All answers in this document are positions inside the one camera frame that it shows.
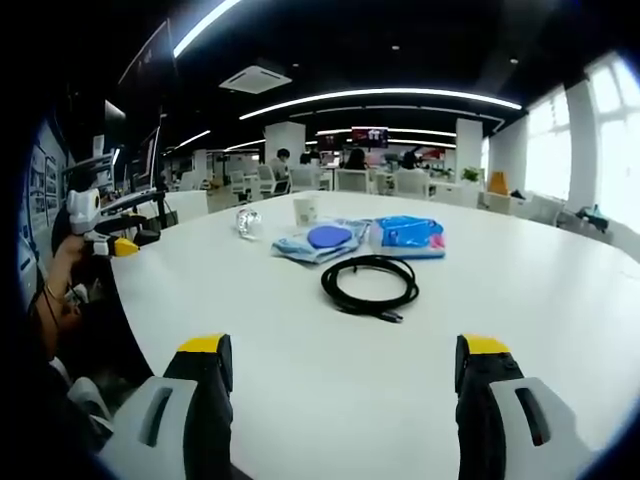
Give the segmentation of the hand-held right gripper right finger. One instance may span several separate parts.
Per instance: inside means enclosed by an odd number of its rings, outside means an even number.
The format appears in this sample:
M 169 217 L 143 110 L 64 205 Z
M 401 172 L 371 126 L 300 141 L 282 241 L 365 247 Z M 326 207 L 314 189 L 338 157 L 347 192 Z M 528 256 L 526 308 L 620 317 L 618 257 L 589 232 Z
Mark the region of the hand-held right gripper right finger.
M 573 410 L 502 342 L 458 336 L 454 388 L 460 479 L 577 479 L 591 464 Z

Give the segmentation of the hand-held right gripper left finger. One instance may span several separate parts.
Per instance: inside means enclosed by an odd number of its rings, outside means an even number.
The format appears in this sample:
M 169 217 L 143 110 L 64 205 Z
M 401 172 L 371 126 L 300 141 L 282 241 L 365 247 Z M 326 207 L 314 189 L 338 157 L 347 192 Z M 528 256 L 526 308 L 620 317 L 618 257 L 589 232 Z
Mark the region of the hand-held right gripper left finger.
M 231 338 L 181 345 L 120 407 L 99 457 L 117 479 L 231 479 Z

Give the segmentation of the person's left hand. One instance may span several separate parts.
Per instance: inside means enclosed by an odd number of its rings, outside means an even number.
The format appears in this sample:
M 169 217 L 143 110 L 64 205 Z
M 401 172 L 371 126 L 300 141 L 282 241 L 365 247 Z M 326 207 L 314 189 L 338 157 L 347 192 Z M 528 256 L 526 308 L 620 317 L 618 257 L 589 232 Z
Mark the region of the person's left hand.
M 50 276 L 69 281 L 72 268 L 83 258 L 86 240 L 83 236 L 69 235 L 54 255 Z

